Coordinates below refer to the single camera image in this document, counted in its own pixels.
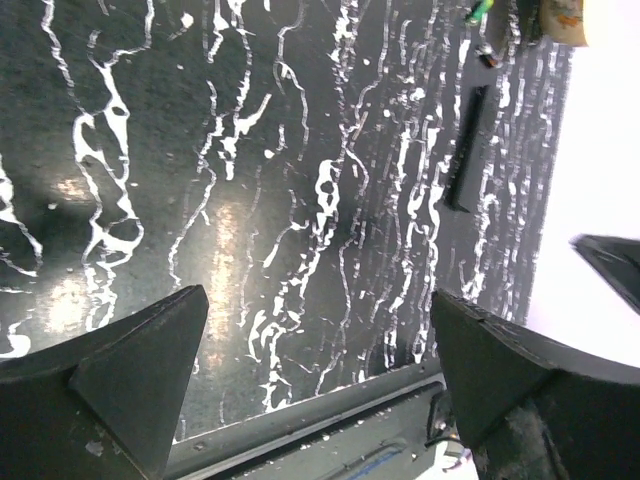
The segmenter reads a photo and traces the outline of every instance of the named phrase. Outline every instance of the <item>blue strip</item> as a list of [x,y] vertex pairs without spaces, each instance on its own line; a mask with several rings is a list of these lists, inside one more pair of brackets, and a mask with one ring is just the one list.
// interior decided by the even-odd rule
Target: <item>blue strip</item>
[[389,453],[384,454],[383,456],[378,458],[375,462],[370,463],[369,465],[364,467],[362,470],[360,470],[358,473],[356,473],[355,475],[349,477],[347,480],[358,480],[359,478],[362,478],[362,477],[368,475],[373,470],[378,468],[380,465],[382,465],[384,463],[387,463],[389,460],[391,460],[393,457],[395,457],[399,453],[400,452],[389,452]]

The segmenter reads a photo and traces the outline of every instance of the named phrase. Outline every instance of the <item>black plastic piece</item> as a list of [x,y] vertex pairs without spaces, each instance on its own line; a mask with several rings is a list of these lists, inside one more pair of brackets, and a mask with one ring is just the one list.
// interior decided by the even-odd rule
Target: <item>black plastic piece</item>
[[444,292],[434,296],[432,323],[458,432],[480,478],[640,476],[640,369]]
[[457,169],[448,194],[455,210],[475,212],[480,197],[487,145],[495,130],[500,98],[493,85],[473,89],[465,129],[457,149]]
[[187,287],[0,364],[0,478],[162,478],[207,310]]
[[640,314],[640,241],[583,235],[576,251]]
[[433,397],[429,409],[427,422],[427,441],[450,435],[455,426],[453,404],[448,390],[444,390]]

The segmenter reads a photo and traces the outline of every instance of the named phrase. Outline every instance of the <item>white paint drip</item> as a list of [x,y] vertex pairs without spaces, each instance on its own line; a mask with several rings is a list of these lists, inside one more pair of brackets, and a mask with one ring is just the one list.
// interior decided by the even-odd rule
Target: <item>white paint drip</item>
[[236,145],[238,143],[238,140],[240,139],[240,135],[247,135],[251,127],[253,127],[256,123],[258,123],[258,120],[260,119],[265,109],[267,108],[267,105],[269,104],[269,100],[271,100],[271,94],[267,93],[264,96],[264,99],[262,100],[262,104],[260,105],[260,107],[255,113],[249,115],[247,118],[234,117],[234,127],[235,127],[234,135],[232,137],[225,137],[222,140],[220,140],[220,143],[222,144],[224,151],[227,153],[227,155],[224,156],[227,181],[233,180],[235,161],[238,155],[238,150]]
[[[276,354],[276,344],[278,339],[287,330],[275,322],[271,323],[263,332],[262,338],[269,336],[271,338],[269,345],[269,381],[263,385],[260,385],[266,390],[266,395],[262,404],[265,407],[265,413],[271,413],[276,410],[280,410],[289,405],[293,399],[293,388],[291,384],[285,380],[281,375],[281,363],[280,357]],[[278,387],[284,388],[286,391],[286,397],[280,400],[277,405],[273,405],[273,393]]]
[[[398,219],[398,221],[399,221],[398,202],[400,199],[400,193],[402,191],[402,184],[406,177],[406,173],[404,171],[404,164],[407,159],[407,152],[409,151],[409,145],[411,144],[411,141],[412,141],[409,128],[410,128],[409,124],[407,123],[405,125],[404,132],[402,132],[402,134],[400,135],[400,151],[398,153],[398,161],[396,163],[396,168],[398,171],[395,175],[394,182],[393,182],[394,192],[391,194],[393,215],[396,217],[396,219]],[[413,264],[409,260],[408,256],[405,256],[405,260],[403,262],[403,271],[405,273],[405,279],[402,285],[402,291],[391,304],[391,307],[389,308],[389,312],[391,313],[395,313],[398,310],[398,307],[400,307],[400,305],[404,303],[405,297],[409,290],[409,284],[411,283],[411,275],[413,272]],[[394,334],[392,337],[389,337],[389,338],[396,338],[396,336],[397,334]],[[395,352],[395,348],[396,348],[395,343],[391,344],[391,347]]]
[[0,353],[0,358],[20,358],[24,357],[29,350],[31,350],[31,339],[26,335],[19,335],[16,333],[17,328],[22,322],[17,322],[9,325],[7,332],[7,340],[11,345],[11,350],[5,353]]
[[[114,54],[112,64],[117,63],[117,58],[118,56]],[[120,97],[115,86],[111,71],[112,64],[107,63],[104,67],[101,67],[94,62],[94,66],[102,74],[105,86],[111,94],[111,99],[107,102],[107,105],[102,111],[102,114],[105,116],[107,125],[115,135],[120,146],[121,155],[119,157],[119,161],[122,162],[122,175],[120,177],[116,176],[113,169],[107,163],[104,152],[101,149],[93,150],[91,147],[89,147],[83,137],[83,128],[85,126],[91,129],[95,129],[94,116],[89,114],[83,114],[79,116],[74,122],[73,128],[73,144],[76,151],[75,160],[82,174],[87,179],[90,191],[93,194],[97,204],[96,211],[89,220],[89,224],[91,225],[92,230],[91,240],[89,241],[89,244],[85,248],[85,251],[82,255],[82,264],[85,269],[85,275],[87,277],[87,291],[92,304],[92,307],[90,308],[90,311],[85,320],[87,331],[91,331],[96,328],[93,324],[94,316],[104,305],[107,306],[107,312],[101,319],[99,319],[98,328],[109,323],[109,321],[113,317],[115,303],[118,298],[117,294],[111,290],[111,285],[116,278],[116,274],[113,269],[118,265],[129,261],[129,259],[133,256],[133,251],[140,244],[140,242],[142,241],[142,237],[144,236],[144,228],[133,210],[133,206],[131,205],[129,194],[127,191],[130,162],[127,120],[130,114],[127,106],[122,101],[122,98]],[[82,164],[83,160],[88,156],[93,157],[94,159],[98,160],[98,162],[100,162],[105,171],[109,174],[110,178],[120,189],[122,196],[116,204],[125,213],[125,216],[121,219],[120,223],[126,220],[133,220],[135,222],[138,233],[134,240],[128,241],[117,238],[111,235],[110,227],[105,228],[99,224],[98,220],[103,211],[103,204],[99,193],[99,187]],[[89,260],[89,256],[99,246],[102,250],[100,254],[101,259],[99,261],[95,261],[94,263],[94,261]],[[121,252],[124,254],[124,256],[116,258],[116,260],[113,261],[108,261],[107,257],[110,254],[116,252]],[[104,271],[107,276],[106,280],[103,281],[98,278],[96,267]]]
[[242,7],[246,0],[227,0],[227,4],[232,13],[232,25],[235,27],[238,24],[238,20],[242,20]]
[[193,25],[193,16],[187,12],[184,12],[182,14],[182,17],[180,17],[180,23],[182,23],[182,27],[176,33],[169,35],[169,38],[167,39],[168,41],[171,42],[186,33],[186,31],[189,30]]
[[[302,146],[298,153],[298,161],[302,161],[302,157],[304,156],[307,150],[307,145],[309,143],[309,126],[307,125],[309,106],[307,104],[307,91],[300,85],[296,72],[284,61],[284,42],[288,32],[295,31],[302,25],[302,22],[304,21],[304,15],[305,7],[302,3],[300,3],[298,5],[298,15],[296,17],[296,21],[291,25],[282,27],[278,32],[278,55],[273,64],[273,76],[275,78],[276,85],[278,85],[278,88],[280,89],[280,92],[283,95],[285,94],[284,89],[282,88],[281,79],[289,78],[300,93],[300,103],[302,104],[302,118],[300,119],[300,125],[302,126],[302,130],[304,133],[302,135]],[[280,67],[280,75],[278,75],[277,73],[277,67]],[[280,139],[282,140],[281,145],[284,146],[284,125],[281,125]]]
[[398,44],[400,45],[400,65],[407,64],[407,27],[411,20],[405,20],[400,27],[400,35],[398,36]]
[[98,0],[98,5],[100,5],[100,10],[102,10],[102,14],[109,16],[109,10],[107,10],[107,6],[104,4],[104,0]]
[[0,287],[0,293],[32,293],[32,292],[27,290],[22,290],[20,288]]
[[27,239],[33,250],[35,266],[32,270],[24,269],[11,261],[9,253],[5,253],[5,249],[0,245],[0,260],[7,266],[29,277],[37,277],[38,270],[42,266],[42,244],[29,233],[26,225],[22,223],[15,214],[13,207],[13,183],[7,175],[2,165],[2,154],[0,154],[0,205],[4,204],[4,208],[0,210],[0,221],[17,225],[22,235]]
[[[502,135],[502,138],[500,139],[502,142],[502,145],[501,145],[501,148],[499,149],[499,152],[503,158],[503,161],[500,163],[499,175],[501,178],[507,177],[507,186],[508,186],[507,191],[509,192],[509,201],[508,202],[502,201],[494,205],[494,211],[495,211],[494,216],[499,218],[500,209],[504,208],[506,204],[507,221],[509,225],[509,230],[507,231],[506,235],[504,235],[505,240],[504,240],[504,248],[503,248],[503,255],[502,255],[502,268],[503,268],[502,307],[503,308],[502,308],[502,311],[500,312],[501,317],[506,320],[511,320],[512,318],[513,311],[509,309],[509,306],[513,305],[513,296],[514,296],[514,290],[515,290],[515,270],[516,269],[509,268],[509,266],[510,266],[510,263],[515,264],[517,262],[520,239],[522,236],[522,231],[524,229],[524,225],[520,227],[516,219],[517,211],[522,210],[518,208],[521,202],[519,202],[519,198],[517,196],[516,183],[526,183],[526,180],[525,182],[520,182],[518,180],[518,176],[521,170],[520,167],[523,165],[524,162],[526,162],[526,160],[522,158],[522,149],[521,149],[521,144],[523,140],[522,135],[524,135],[524,132],[523,132],[524,129],[522,129],[521,127],[519,128],[520,131],[518,132],[518,136],[520,136],[520,138],[515,139],[513,146],[511,146],[511,143],[512,143],[513,134],[516,133],[515,130],[516,128],[518,128],[516,125],[514,125],[515,123],[514,119],[520,115],[523,108],[523,95],[524,95],[524,84],[525,84],[523,75],[524,75],[524,68],[525,68],[525,61],[524,61],[525,59],[523,59],[523,62],[520,65],[520,70],[518,74],[519,85],[518,85],[518,95],[516,96],[514,115],[509,119],[508,122],[505,122],[503,126],[504,133]],[[539,80],[535,79],[534,91],[536,90],[538,83],[539,83]],[[507,163],[511,170],[508,175],[506,173]],[[526,212],[527,211],[526,200],[524,203],[525,205],[523,206],[523,209]],[[486,266],[483,265],[483,268],[485,270],[488,270],[491,267],[489,267],[488,265]]]
[[[211,95],[209,96],[209,101],[210,101],[209,111],[211,116],[217,119],[220,117],[216,117],[216,107],[217,107],[216,89],[213,83],[211,83],[210,81],[207,81],[207,84],[211,92]],[[167,257],[167,260],[169,262],[169,275],[171,276],[171,278],[173,278],[173,282],[174,282],[173,283],[174,290],[177,290],[178,288],[180,288],[180,285],[182,282],[181,278],[176,273],[176,269],[178,267],[178,258],[177,258],[178,249],[180,248],[180,244],[182,243],[187,233],[195,223],[196,219],[199,216],[201,216],[201,212],[204,212],[207,204],[209,203],[211,190],[213,189],[216,183],[217,176],[209,166],[209,162],[207,161],[206,156],[209,153],[209,150],[211,149],[213,139],[216,136],[217,131],[218,129],[217,129],[217,122],[216,122],[216,130],[214,130],[213,132],[209,132],[207,134],[204,145],[198,152],[198,165],[196,167],[196,173],[199,176],[203,173],[203,171],[205,171],[209,175],[209,181],[204,189],[202,200],[200,201],[196,209],[193,211],[193,213],[191,214],[187,222],[184,224],[180,233],[178,234],[175,241],[173,242],[173,245],[171,245],[171,248],[169,249],[169,256]]]
[[256,355],[256,347],[253,342],[260,339],[260,333],[258,330],[260,326],[267,320],[264,310],[258,311],[253,317],[253,324],[251,325],[251,331],[249,332],[248,345],[249,345],[249,358],[253,358],[256,362],[259,361]]
[[224,41],[224,37],[220,32],[229,28],[229,23],[222,17],[220,14],[220,0],[215,0],[215,10],[213,14],[213,34],[216,39],[213,42],[211,48],[207,51],[207,62],[213,63],[218,50],[222,46],[222,42]]
[[[425,68],[427,72],[425,73],[425,80],[428,80],[429,76],[431,75],[431,69],[437,59],[437,55],[435,54],[434,49],[438,47],[432,40],[434,38],[432,36],[432,31],[435,24],[435,19],[439,13],[439,8],[440,4],[434,5],[434,8],[431,11],[431,16],[428,21],[427,32],[425,35],[425,38],[429,41],[426,56],[428,58],[433,57],[433,60],[430,60],[429,64]],[[441,51],[443,52],[445,58],[450,50],[448,35],[450,34],[451,29],[452,22],[448,22],[447,30],[444,34],[444,38],[446,41],[441,47]],[[469,39],[467,38],[468,32],[464,31],[463,35],[464,38],[460,39],[460,47],[458,49],[458,69],[455,76],[455,94],[453,104],[454,131],[457,131],[460,125],[461,79],[469,51]],[[439,134],[442,131],[445,121],[444,108],[442,104],[442,92],[446,83],[446,78],[444,77],[443,72],[440,72],[439,79],[440,82],[438,84],[438,89],[434,92],[434,99],[436,103],[435,115],[427,115],[425,120],[423,121],[421,129],[421,152],[419,162],[420,168],[418,172],[422,172],[422,178],[418,183],[414,184],[414,189],[412,190],[412,193],[410,195],[410,202],[407,205],[407,212],[409,213],[411,221],[409,224],[409,228],[407,229],[407,240],[405,241],[405,243],[410,249],[412,246],[411,235],[413,231],[425,235],[428,242],[426,268],[424,272],[424,278],[422,280],[423,288],[419,298],[419,328],[412,346],[412,354],[416,363],[420,363],[423,360],[423,356],[427,350],[427,336],[430,328],[429,312],[431,309],[431,293],[433,293],[436,288],[436,267],[440,256],[439,249],[436,243],[440,231],[440,212],[438,211],[437,205],[444,194],[444,184],[448,176],[451,158],[453,157],[453,151],[455,149],[455,141],[450,141],[447,146],[447,152],[445,153],[443,159],[436,164],[435,172],[433,174],[433,178],[431,179],[431,184],[427,186],[431,155],[436,144],[438,143]],[[431,225],[418,226],[415,220],[416,212],[418,208],[422,207],[427,191],[429,192],[427,198],[427,208],[429,212],[428,218],[431,222]]]
[[411,99],[412,102],[417,102],[422,100],[426,96],[427,94],[425,93],[424,88],[418,87],[411,93],[409,99]]
[[[518,28],[517,5],[515,3],[515,0],[510,0],[509,2],[509,28],[511,34],[508,46],[509,61],[501,76],[501,95],[499,109],[502,111],[498,112],[498,118],[496,119],[496,128],[497,125],[502,123],[504,109],[508,108],[511,103],[511,83],[509,81],[509,78],[513,71],[516,51],[520,44],[520,31]],[[509,125],[505,124],[504,126],[505,134],[502,138],[503,141],[508,141]],[[497,197],[495,193],[488,191],[489,185],[492,183],[489,182],[489,179],[492,179],[494,175],[494,164],[495,158],[493,157],[493,155],[490,155],[489,158],[487,158],[482,174],[480,198],[478,200],[478,214],[476,216],[476,229],[478,231],[478,239],[474,247],[474,254],[476,258],[474,260],[473,276],[469,281],[464,281],[463,262],[460,263],[460,281],[462,283],[462,295],[466,300],[472,302],[477,302],[480,294],[482,293],[484,289],[484,281],[486,278],[487,269],[489,268],[489,262],[483,262],[482,257],[484,255],[485,246],[488,241],[487,230],[489,228],[489,225],[491,224],[491,207],[497,205]]]
[[355,153],[353,153],[351,150],[347,150],[345,153],[347,154],[347,156],[350,159],[352,159],[354,162],[356,162],[355,165],[352,165],[352,167],[353,167],[353,176],[355,178],[358,178],[358,168],[357,167],[360,167],[360,170],[362,170],[363,180],[362,180],[362,184],[360,185],[360,188],[358,189],[358,194],[362,197],[362,196],[364,196],[364,193],[367,190],[367,186],[369,185],[369,170],[367,170],[367,167],[364,166],[364,163],[362,163],[362,160],[360,160],[358,158],[358,156]]
[[329,361],[329,364],[327,365],[327,367],[320,372],[320,377],[318,379],[318,384],[316,385],[316,389],[314,391],[314,395],[315,396],[320,395],[320,389],[322,388],[322,384],[324,383],[325,377],[327,376],[327,374],[329,372],[331,372],[334,368],[336,368],[336,365],[338,365],[338,361],[340,360],[341,356],[342,356],[342,351],[334,353],[331,356],[331,360]]
[[280,153],[285,148],[287,148],[287,141],[284,135],[284,125],[281,123],[278,125],[278,148],[276,148],[276,152]]
[[271,266],[271,262],[273,262],[273,259],[275,258],[276,254],[278,253],[278,248],[280,248],[280,242],[282,241],[282,237],[284,237],[285,233],[289,232],[289,231],[300,231],[300,230],[306,230],[309,227],[309,222],[305,221],[304,225],[300,225],[297,224],[295,222],[291,222],[290,225],[288,225],[287,227],[285,227],[284,230],[282,230],[278,236],[276,237],[276,241],[273,245],[273,247],[271,248],[271,252],[269,252],[269,255],[267,255],[267,258],[264,259],[264,262],[262,263],[262,268],[269,268]]
[[[254,198],[254,202],[255,204],[257,204],[257,199],[260,196],[260,187],[258,187],[257,191],[256,191],[256,196]],[[249,235],[249,242],[247,244],[247,269],[244,273],[244,276],[242,278],[242,285],[240,288],[240,321],[237,323],[238,327],[242,328],[245,326],[245,324],[247,323],[247,315],[249,314],[249,302],[247,302],[246,300],[246,295],[245,295],[245,290],[247,287],[247,282],[249,281],[249,274],[251,273],[251,270],[253,269],[253,255],[251,254],[251,252],[253,251],[253,245],[254,245],[254,237],[258,235],[258,230],[256,228],[254,228],[253,232]]]
[[42,0],[45,6],[45,13],[42,17],[42,21],[40,22],[40,27],[42,30],[49,36],[49,40],[51,41],[51,56],[58,64],[58,70],[62,73],[62,77],[67,84],[67,92],[69,96],[73,99],[73,101],[80,107],[80,102],[75,96],[74,87],[75,83],[71,78],[71,73],[69,72],[69,65],[62,57],[62,45],[58,40],[58,37],[51,29],[51,24],[53,23],[53,17],[55,15],[55,0]]
[[[334,33],[335,40],[335,49],[330,55],[330,58],[334,60],[334,77],[336,78],[336,90],[338,90],[340,94],[340,106],[344,108],[344,96],[342,92],[342,86],[348,82],[349,73],[353,69],[355,62],[355,55],[353,54],[353,44],[355,42],[355,38],[357,37],[357,22],[359,21],[358,12],[357,12],[357,2],[352,1],[350,3],[350,7],[353,9],[353,15],[349,15],[348,7],[345,2],[343,2],[341,6],[341,17],[338,18],[336,22],[336,31]],[[303,18],[303,10],[299,10],[298,12],[298,25],[299,22],[302,21]],[[290,70],[290,68],[284,63],[282,59],[282,48],[284,45],[284,36],[287,31],[297,28],[297,25],[285,27],[281,30],[279,37],[281,43],[279,45],[279,58],[276,62],[276,65],[279,65],[282,69],[281,78],[295,77],[295,74]],[[281,87],[279,83],[279,78],[276,76],[276,81],[278,82],[278,86]],[[303,103],[304,114],[303,114],[303,126],[306,125],[306,99]],[[346,144],[348,141],[348,136],[350,133],[355,132],[359,126],[359,123],[355,123],[354,125],[346,128],[344,125],[340,126],[340,129],[343,133],[342,139],[342,149],[340,156],[335,159],[326,159],[320,162],[318,168],[318,178],[315,184],[315,192],[317,195],[317,203],[321,208],[321,211],[316,214],[315,222],[311,227],[312,233],[312,246],[310,250],[306,254],[302,254],[302,262],[294,274],[293,278],[285,282],[283,287],[281,288],[279,294],[274,299],[274,305],[281,305],[281,300],[284,298],[284,294],[289,291],[290,287],[294,287],[297,289],[297,293],[299,298],[302,300],[302,305],[304,305],[304,295],[307,288],[307,284],[309,279],[313,276],[316,271],[316,268],[319,264],[322,252],[331,244],[331,240],[335,231],[335,221],[337,220],[337,205],[340,200],[340,192],[338,188],[338,180],[340,178],[340,174],[342,172],[342,168],[344,166],[344,155],[346,150]],[[306,146],[306,137],[303,140],[303,149]],[[341,272],[343,278],[343,287],[345,288],[345,295],[348,296],[348,287],[344,284],[344,270]],[[297,313],[303,313],[302,306]],[[281,314],[283,311],[280,308],[274,309],[274,313]],[[340,325],[339,333],[344,333],[344,329],[346,328],[346,324],[349,321],[348,316],[348,308],[345,316]],[[340,353],[336,352],[335,349],[333,351],[332,359],[329,362],[327,368],[320,372],[320,380],[317,384],[316,390],[319,391],[321,388],[322,382],[324,381],[324,377],[326,373],[328,373],[331,369],[337,365],[338,359],[340,357]]]

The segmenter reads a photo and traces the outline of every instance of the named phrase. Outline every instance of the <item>black floor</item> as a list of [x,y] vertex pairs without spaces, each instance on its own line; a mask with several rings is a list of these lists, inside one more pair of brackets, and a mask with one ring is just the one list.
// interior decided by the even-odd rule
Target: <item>black floor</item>
[[0,358],[203,284],[180,440],[432,356],[436,286],[523,323],[570,50],[524,48],[496,2],[494,47],[508,12],[516,35],[489,71],[460,3],[3,1]]

